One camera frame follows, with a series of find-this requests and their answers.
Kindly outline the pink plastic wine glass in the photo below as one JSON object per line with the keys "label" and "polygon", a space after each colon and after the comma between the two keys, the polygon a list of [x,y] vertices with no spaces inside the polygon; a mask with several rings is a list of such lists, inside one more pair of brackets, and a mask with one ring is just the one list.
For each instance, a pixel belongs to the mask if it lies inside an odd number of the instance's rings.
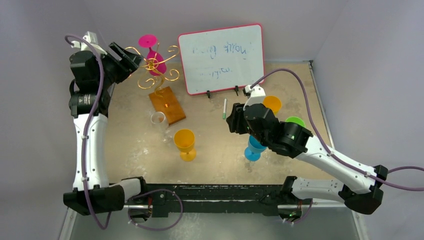
{"label": "pink plastic wine glass", "polygon": [[149,50],[146,57],[146,67],[152,76],[159,76],[167,71],[166,64],[163,62],[164,58],[157,50],[153,50],[153,47],[159,47],[158,39],[153,34],[145,34],[138,40],[138,44],[142,48]]}

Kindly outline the yellow plastic wine glass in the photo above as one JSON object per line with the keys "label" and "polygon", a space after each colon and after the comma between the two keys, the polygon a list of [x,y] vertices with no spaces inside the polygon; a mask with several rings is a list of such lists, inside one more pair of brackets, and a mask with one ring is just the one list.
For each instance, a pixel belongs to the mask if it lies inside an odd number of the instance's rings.
{"label": "yellow plastic wine glass", "polygon": [[193,161],[196,158],[195,135],[190,129],[178,130],[174,137],[174,144],[179,150],[180,158],[185,162]]}

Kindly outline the gold wire wine glass rack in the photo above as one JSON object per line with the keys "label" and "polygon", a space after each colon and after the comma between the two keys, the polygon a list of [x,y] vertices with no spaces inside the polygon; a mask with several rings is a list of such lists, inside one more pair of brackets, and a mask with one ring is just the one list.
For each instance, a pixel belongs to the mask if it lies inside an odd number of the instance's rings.
{"label": "gold wire wine glass rack", "polygon": [[[158,48],[153,48],[153,50],[159,52],[159,46]],[[163,63],[165,63],[165,65],[169,60],[180,54],[180,48],[176,45],[171,45],[167,48],[167,51],[171,53],[171,56],[164,59]],[[147,68],[146,57],[143,58],[143,62],[139,67],[143,73],[137,80],[137,86],[143,90],[152,90],[152,92],[148,94],[148,97],[153,108],[155,111],[163,112],[166,115],[169,125],[173,125],[185,119],[186,115],[176,95],[169,86],[164,86],[166,82],[177,81],[180,78],[180,72],[175,68],[167,68],[165,73],[153,76],[149,73]]]}

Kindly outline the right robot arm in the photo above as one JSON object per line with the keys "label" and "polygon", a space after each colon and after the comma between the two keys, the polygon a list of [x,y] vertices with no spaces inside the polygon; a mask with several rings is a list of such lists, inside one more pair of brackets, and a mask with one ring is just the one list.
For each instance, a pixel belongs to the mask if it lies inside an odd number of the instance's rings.
{"label": "right robot arm", "polygon": [[330,180],[287,177],[280,191],[284,202],[330,200],[365,215],[374,213],[382,204],[384,192],[375,178],[386,180],[386,167],[368,166],[335,151],[305,127],[279,121],[262,103],[233,104],[226,122],[231,133],[249,134],[260,146],[277,155],[303,161],[333,176]]}

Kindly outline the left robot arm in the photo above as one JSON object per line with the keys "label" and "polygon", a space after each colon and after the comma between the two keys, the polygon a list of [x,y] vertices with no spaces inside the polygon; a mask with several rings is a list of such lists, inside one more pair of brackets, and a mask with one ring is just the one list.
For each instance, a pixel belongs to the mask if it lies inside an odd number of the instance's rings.
{"label": "left robot arm", "polygon": [[100,69],[91,50],[80,50],[70,56],[74,79],[69,86],[69,109],[77,139],[77,167],[72,191],[63,194],[63,203],[87,216],[120,211],[131,199],[138,205],[146,203],[149,191],[142,177],[131,177],[110,184],[104,162],[104,135],[108,124],[111,91],[126,80],[143,61],[143,56],[129,52],[112,42],[109,47],[120,57],[101,53]]}

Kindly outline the blue plastic wine glass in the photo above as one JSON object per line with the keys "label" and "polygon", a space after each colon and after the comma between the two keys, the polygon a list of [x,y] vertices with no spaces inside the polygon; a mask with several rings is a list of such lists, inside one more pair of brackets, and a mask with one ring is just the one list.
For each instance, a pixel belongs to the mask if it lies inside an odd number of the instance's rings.
{"label": "blue plastic wine glass", "polygon": [[253,136],[249,136],[247,148],[244,150],[245,158],[250,162],[256,162],[261,158],[261,154],[267,149],[266,146],[261,145]]}

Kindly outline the orange plastic wine glass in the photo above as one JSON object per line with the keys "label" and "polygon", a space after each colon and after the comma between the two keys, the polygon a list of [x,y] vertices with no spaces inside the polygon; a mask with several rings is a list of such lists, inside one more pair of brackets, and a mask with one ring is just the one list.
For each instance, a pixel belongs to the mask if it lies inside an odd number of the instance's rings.
{"label": "orange plastic wine glass", "polygon": [[274,115],[276,115],[282,108],[282,102],[281,100],[273,95],[268,95],[266,96],[263,101],[262,104],[266,107],[269,108]]}

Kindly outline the green plastic wine glass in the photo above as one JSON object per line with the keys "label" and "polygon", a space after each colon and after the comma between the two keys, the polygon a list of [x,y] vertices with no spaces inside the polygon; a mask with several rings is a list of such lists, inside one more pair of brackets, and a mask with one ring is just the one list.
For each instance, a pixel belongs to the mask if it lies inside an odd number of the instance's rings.
{"label": "green plastic wine glass", "polygon": [[306,127],[305,122],[300,117],[297,117],[297,116],[290,116],[290,117],[288,117],[285,120],[285,122],[287,122],[287,123],[295,123],[295,124],[300,125],[303,128]]}

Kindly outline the clear wine glass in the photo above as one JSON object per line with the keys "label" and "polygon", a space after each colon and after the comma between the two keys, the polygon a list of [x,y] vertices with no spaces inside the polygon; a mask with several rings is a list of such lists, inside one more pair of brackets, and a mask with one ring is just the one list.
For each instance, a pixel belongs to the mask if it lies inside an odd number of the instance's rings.
{"label": "clear wine glass", "polygon": [[152,125],[160,132],[161,140],[163,143],[167,143],[172,140],[172,136],[170,135],[170,132],[168,130],[168,119],[163,112],[154,112],[150,117],[150,121]]}

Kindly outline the green whiteboard marker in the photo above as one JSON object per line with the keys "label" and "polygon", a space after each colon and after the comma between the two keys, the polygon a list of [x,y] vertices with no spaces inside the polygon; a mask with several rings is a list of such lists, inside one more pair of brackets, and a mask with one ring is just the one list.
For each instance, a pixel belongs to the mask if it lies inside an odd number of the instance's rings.
{"label": "green whiteboard marker", "polygon": [[223,109],[222,109],[222,119],[225,120],[226,116],[227,116],[227,103],[228,103],[228,99],[225,98],[223,100]]}

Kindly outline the pink framed whiteboard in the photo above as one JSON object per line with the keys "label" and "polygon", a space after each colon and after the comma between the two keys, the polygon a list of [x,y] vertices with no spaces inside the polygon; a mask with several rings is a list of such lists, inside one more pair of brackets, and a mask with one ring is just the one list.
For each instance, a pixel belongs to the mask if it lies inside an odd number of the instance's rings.
{"label": "pink framed whiteboard", "polygon": [[177,42],[191,96],[242,88],[265,74],[259,23],[183,33]]}

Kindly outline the black aluminium base frame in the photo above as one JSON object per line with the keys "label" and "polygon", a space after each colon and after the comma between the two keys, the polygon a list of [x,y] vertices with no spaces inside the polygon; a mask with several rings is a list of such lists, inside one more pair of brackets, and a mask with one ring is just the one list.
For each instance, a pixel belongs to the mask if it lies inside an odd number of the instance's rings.
{"label": "black aluminium base frame", "polygon": [[147,184],[146,196],[133,196],[130,205],[146,205],[155,218],[169,213],[236,213],[277,216],[278,207],[295,205],[301,200],[284,184],[206,185]]}

